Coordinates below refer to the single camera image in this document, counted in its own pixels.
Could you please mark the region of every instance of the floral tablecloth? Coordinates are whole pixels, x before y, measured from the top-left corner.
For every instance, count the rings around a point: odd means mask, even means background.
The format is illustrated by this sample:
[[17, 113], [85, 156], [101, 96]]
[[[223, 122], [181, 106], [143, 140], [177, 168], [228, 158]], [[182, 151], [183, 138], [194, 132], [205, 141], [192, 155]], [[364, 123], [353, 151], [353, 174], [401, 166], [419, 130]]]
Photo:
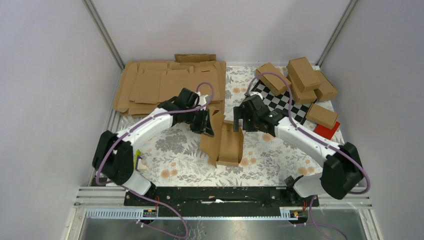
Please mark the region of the floral tablecloth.
[[[233, 107], [244, 99], [244, 92], [254, 77], [256, 67], [229, 66], [226, 69], [225, 119], [233, 120]], [[285, 67], [281, 71], [287, 74]], [[330, 101], [318, 105], [333, 110]], [[123, 117], [119, 130], [140, 118]], [[308, 129], [316, 126], [309, 120]], [[333, 141], [343, 143], [340, 130]], [[269, 134], [244, 134], [243, 158], [238, 167], [208, 164], [208, 156], [199, 150], [200, 135], [189, 131], [187, 124], [178, 124], [150, 139], [140, 149], [141, 170], [144, 177], [157, 186], [216, 187], [216, 186], [284, 186], [284, 179], [299, 175], [313, 175], [322, 168], [295, 146]]]

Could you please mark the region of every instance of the black and white checkered pattern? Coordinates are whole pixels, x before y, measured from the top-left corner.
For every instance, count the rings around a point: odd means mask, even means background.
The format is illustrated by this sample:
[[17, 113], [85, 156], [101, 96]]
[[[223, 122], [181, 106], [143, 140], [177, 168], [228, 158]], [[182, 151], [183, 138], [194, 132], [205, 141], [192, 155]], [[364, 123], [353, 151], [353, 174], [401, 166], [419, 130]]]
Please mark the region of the black and white checkered pattern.
[[[285, 93], [279, 96], [275, 96], [267, 86], [265, 86], [261, 81], [258, 81], [257, 84], [253, 87], [252, 92], [258, 92], [263, 96], [263, 102], [268, 106], [270, 111], [273, 111], [274, 109], [282, 109], [286, 114], [288, 113], [288, 91], [285, 91]], [[291, 104], [291, 116], [294, 118], [294, 120], [303, 125], [306, 120], [306, 113], [308, 112], [311, 104], [308, 103], [303, 105], [294, 105], [294, 100], [292, 100]]]

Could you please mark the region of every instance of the gray floor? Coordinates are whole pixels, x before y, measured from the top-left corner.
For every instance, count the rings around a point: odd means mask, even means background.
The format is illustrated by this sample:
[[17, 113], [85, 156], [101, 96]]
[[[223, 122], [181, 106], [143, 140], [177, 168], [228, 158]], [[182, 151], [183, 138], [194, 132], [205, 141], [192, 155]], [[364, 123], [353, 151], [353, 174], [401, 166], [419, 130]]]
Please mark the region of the gray floor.
[[[317, 223], [336, 226], [349, 240], [365, 240], [361, 219], [354, 210], [314, 210]], [[276, 220], [189, 220], [189, 240], [325, 240], [314, 226], [293, 227], [287, 221]], [[152, 225], [183, 235], [178, 220], [156, 220]], [[344, 239], [335, 230], [324, 232], [335, 240]], [[82, 240], [172, 240], [163, 233], [140, 228], [134, 220], [87, 219]]]

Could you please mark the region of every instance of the cable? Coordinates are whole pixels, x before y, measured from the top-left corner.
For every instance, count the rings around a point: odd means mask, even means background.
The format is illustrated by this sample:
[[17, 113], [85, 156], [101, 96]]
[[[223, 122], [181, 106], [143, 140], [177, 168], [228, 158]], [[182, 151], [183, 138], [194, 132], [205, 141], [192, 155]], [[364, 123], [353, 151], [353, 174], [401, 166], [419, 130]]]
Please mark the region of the cable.
[[251, 81], [249, 86], [247, 87], [247, 91], [246, 93], [248, 93], [252, 87], [252, 84], [254, 82], [254, 80], [258, 79], [260, 76], [265, 75], [265, 74], [270, 74], [270, 75], [274, 75], [277, 76], [279, 79], [281, 79], [281, 81], [283, 81], [283, 83], [285, 84], [285, 86], [287, 87], [287, 91], [288, 91], [288, 95], [289, 95], [289, 104], [288, 104], [288, 119], [290, 120], [290, 123], [297, 129], [299, 130], [301, 133], [303, 133], [304, 135], [306, 135], [307, 137], [309, 137], [310, 139], [314, 140], [315, 142], [330, 148], [331, 150], [341, 154], [343, 157], [345, 157], [347, 160], [349, 160], [355, 167], [357, 167], [359, 169], [359, 171], [362, 173], [363, 177], [365, 178], [366, 181], [366, 188], [363, 191], [358, 191], [358, 192], [349, 192], [350, 194], [365, 194], [370, 190], [371, 187], [371, 183], [370, 183], [370, 178], [368, 177], [367, 172], [361, 167], [361, 165], [359, 165], [355, 160], [353, 160], [350, 156], [348, 156], [346, 153], [344, 153], [343, 151], [341, 151], [340, 149], [329, 145], [327, 146], [327, 143], [325, 141], [322, 141], [321, 139], [315, 137], [314, 135], [310, 134], [309, 132], [307, 132], [306, 130], [299, 128], [297, 123], [295, 122], [295, 120], [292, 118], [292, 90], [290, 89], [289, 84], [286, 82], [286, 80], [284, 80], [284, 78], [282, 78], [279, 74], [276, 74], [274, 72], [263, 72], [261, 74], [256, 75]]
[[[367, 174], [367, 172], [355, 161], [353, 160], [350, 156], [348, 156], [346, 153], [342, 152], [340, 149], [335, 148], [334, 146], [331, 145], [327, 145], [326, 142], [322, 141], [321, 139], [315, 137], [314, 135], [310, 134], [309, 132], [307, 132], [306, 130], [299, 128], [298, 125], [296, 124], [296, 122], [293, 120], [292, 118], [292, 101], [293, 101], [293, 97], [292, 97], [292, 90], [290, 89], [289, 84], [286, 82], [286, 80], [284, 80], [284, 78], [282, 78], [279, 74], [276, 74], [274, 72], [263, 72], [261, 74], [256, 75], [249, 83], [249, 86], [247, 87], [247, 91], [246, 93], [248, 93], [253, 85], [253, 82], [258, 79], [260, 76], [265, 75], [265, 74], [270, 74], [270, 75], [274, 75], [277, 76], [279, 79], [281, 79], [281, 81], [285, 84], [285, 86], [287, 87], [287, 91], [288, 91], [288, 95], [289, 95], [289, 102], [288, 102], [288, 119], [290, 120], [290, 123], [297, 129], [299, 130], [301, 133], [303, 133], [304, 135], [306, 135], [307, 137], [309, 137], [310, 139], [314, 140], [315, 142], [325, 146], [326, 148], [330, 148], [331, 150], [341, 154], [343, 157], [345, 157], [347, 160], [349, 160], [355, 167], [357, 167], [359, 169], [359, 171], [362, 173], [362, 175], [365, 178], [366, 181], [366, 188], [363, 191], [359, 191], [359, 192], [349, 192], [350, 194], [356, 194], [356, 195], [360, 195], [360, 194], [365, 194], [370, 190], [371, 187], [371, 183], [370, 183], [370, 178]], [[312, 223], [306, 223], [305, 225], [314, 225], [316, 227], [316, 229], [327, 239], [331, 240], [332, 238], [330, 238], [328, 235], [326, 235], [320, 228], [319, 226], [324, 226], [324, 227], [328, 227], [328, 228], [332, 228], [334, 230], [336, 230], [337, 232], [341, 233], [346, 239], [348, 239], [348, 236], [342, 232], [340, 229], [338, 229], [335, 226], [329, 225], [329, 224], [323, 224], [323, 223], [316, 223], [314, 220], [314, 216], [312, 214], [312, 203], [315, 199], [316, 195], [312, 196], [312, 200], [310, 201], [309, 204], [309, 215], [310, 215], [310, 219], [312, 220]]]
[[[112, 154], [112, 152], [113, 152], [113, 150], [116, 148], [116, 146], [125, 138], [125, 137], [127, 137], [128, 135], [130, 135], [132, 132], [134, 132], [136, 129], [138, 129], [139, 127], [141, 127], [142, 125], [144, 125], [145, 123], [147, 123], [148, 121], [150, 121], [150, 120], [152, 120], [152, 119], [154, 119], [154, 118], [157, 118], [157, 117], [160, 117], [160, 116], [162, 116], [162, 115], [170, 115], [170, 114], [183, 114], [183, 113], [190, 113], [190, 112], [195, 112], [195, 111], [199, 111], [199, 110], [201, 110], [202, 108], [206, 108], [211, 102], [212, 102], [212, 99], [214, 98], [214, 95], [215, 95], [215, 90], [214, 90], [214, 86], [212, 86], [212, 84], [210, 84], [209, 82], [201, 82], [198, 86], [197, 86], [197, 89], [196, 89], [196, 92], [198, 92], [199, 91], [199, 88], [200, 88], [200, 86], [202, 86], [202, 85], [208, 85], [209, 87], [210, 87], [210, 89], [211, 89], [211, 91], [212, 91], [212, 93], [211, 93], [211, 95], [210, 95], [210, 97], [208, 98], [208, 100], [206, 100], [206, 103], [204, 104], [204, 105], [202, 105], [202, 106], [198, 106], [198, 107], [195, 107], [195, 108], [192, 108], [192, 109], [184, 109], [184, 110], [174, 110], [174, 111], [165, 111], [165, 112], [160, 112], [160, 113], [157, 113], [157, 114], [155, 114], [154, 116], [150, 116], [150, 117], [146, 117], [146, 118], [144, 118], [141, 122], [139, 122], [138, 124], [136, 124], [133, 128], [131, 128], [128, 132], [125, 132], [122, 136], [120, 136], [113, 144], [112, 144], [112, 146], [109, 148], [109, 150], [106, 152], [106, 154], [104, 155], [104, 157], [103, 157], [103, 160], [101, 161], [101, 163], [100, 163], [100, 166], [98, 167], [98, 169], [97, 169], [97, 173], [96, 173], [96, 175], [95, 175], [95, 183], [98, 185], [98, 186], [104, 186], [104, 185], [106, 185], [106, 184], [108, 184], [108, 183], [110, 183], [111, 181], [107, 181], [107, 182], [100, 182], [100, 173], [102, 172], [102, 169], [103, 169], [103, 167], [105, 166], [105, 163], [106, 163], [106, 160], [109, 158], [109, 156]], [[155, 204], [160, 204], [160, 205], [163, 205], [163, 206], [165, 206], [165, 207], [167, 207], [168, 209], [170, 209], [171, 211], [173, 211], [180, 219], [181, 219], [181, 221], [182, 221], [182, 224], [184, 225], [184, 228], [185, 228], [185, 235], [184, 236], [178, 236], [178, 235], [175, 235], [175, 234], [172, 234], [172, 233], [170, 233], [170, 232], [168, 232], [168, 231], [165, 231], [165, 230], [163, 230], [163, 229], [160, 229], [160, 228], [157, 228], [157, 227], [154, 227], [154, 226], [150, 226], [150, 225], [148, 225], [148, 224], [146, 224], [145, 226], [147, 226], [148, 228], [151, 228], [151, 229], [155, 229], [155, 230], [157, 230], [157, 231], [159, 231], [159, 232], [162, 232], [162, 233], [164, 233], [164, 234], [167, 234], [167, 235], [169, 235], [169, 236], [172, 236], [172, 237], [174, 237], [174, 238], [179, 238], [179, 239], [186, 239], [188, 236], [189, 236], [189, 227], [187, 226], [187, 223], [184, 221], [184, 218], [177, 212], [177, 210], [175, 210], [173, 207], [171, 207], [170, 205], [168, 205], [168, 204], [166, 204], [166, 203], [163, 203], [163, 202], [161, 202], [161, 201], [156, 201], [156, 200], [154, 200], [154, 199], [150, 199], [150, 198], [148, 198], [148, 197], [145, 197], [145, 196], [143, 196], [143, 195], [141, 195], [141, 194], [138, 194], [137, 192], [135, 192], [135, 191], [133, 191], [133, 190], [130, 190], [130, 189], [128, 189], [128, 188], [126, 188], [126, 187], [124, 187], [124, 186], [121, 186], [121, 187], [123, 187], [124, 189], [126, 189], [126, 190], [128, 190], [129, 192], [131, 192], [132, 194], [134, 194], [134, 195], [136, 195], [137, 197], [139, 197], [139, 198], [141, 198], [141, 199], [144, 199], [144, 200], [146, 200], [146, 201], [149, 201], [149, 202], [152, 202], [152, 203], [155, 203]]]

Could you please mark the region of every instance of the white wall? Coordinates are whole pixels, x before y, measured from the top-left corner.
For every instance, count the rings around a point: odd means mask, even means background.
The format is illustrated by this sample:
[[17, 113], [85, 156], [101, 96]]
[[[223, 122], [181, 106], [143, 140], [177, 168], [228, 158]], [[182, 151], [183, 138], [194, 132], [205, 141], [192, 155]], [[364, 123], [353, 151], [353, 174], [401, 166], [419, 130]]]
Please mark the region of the white wall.
[[316, 62], [349, 0], [94, 0], [124, 62], [215, 53], [228, 64]]
[[0, 239], [60, 239], [119, 73], [81, 1], [0, 3]]
[[362, 0], [323, 64], [385, 240], [423, 239], [424, 1]]

